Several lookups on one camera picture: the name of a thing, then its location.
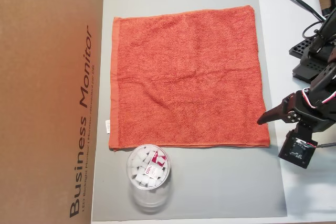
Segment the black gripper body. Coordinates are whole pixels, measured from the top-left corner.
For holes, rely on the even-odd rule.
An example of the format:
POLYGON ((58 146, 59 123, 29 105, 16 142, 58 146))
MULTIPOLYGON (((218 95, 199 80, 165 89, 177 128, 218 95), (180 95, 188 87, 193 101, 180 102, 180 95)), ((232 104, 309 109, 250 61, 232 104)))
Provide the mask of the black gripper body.
POLYGON ((312 108, 301 91, 292 93, 296 95, 294 110, 297 112, 296 120, 286 123, 303 123, 313 132, 323 132, 335 124, 335 101, 312 108))

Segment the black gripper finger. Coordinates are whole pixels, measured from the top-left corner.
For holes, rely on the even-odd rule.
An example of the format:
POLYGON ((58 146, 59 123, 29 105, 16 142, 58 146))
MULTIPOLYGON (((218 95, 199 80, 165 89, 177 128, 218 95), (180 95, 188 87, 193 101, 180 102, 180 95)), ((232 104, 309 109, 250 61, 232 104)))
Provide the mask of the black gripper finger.
POLYGON ((264 113, 257 120, 257 124, 262 125, 262 124, 266 124, 268 122, 277 121, 277 120, 283 120, 284 122, 287 122, 289 120, 289 117, 287 115, 283 115, 283 114, 266 114, 266 113, 264 113))
POLYGON ((296 95, 290 94, 275 108, 266 111, 262 120, 296 120, 297 112, 294 110, 296 95))

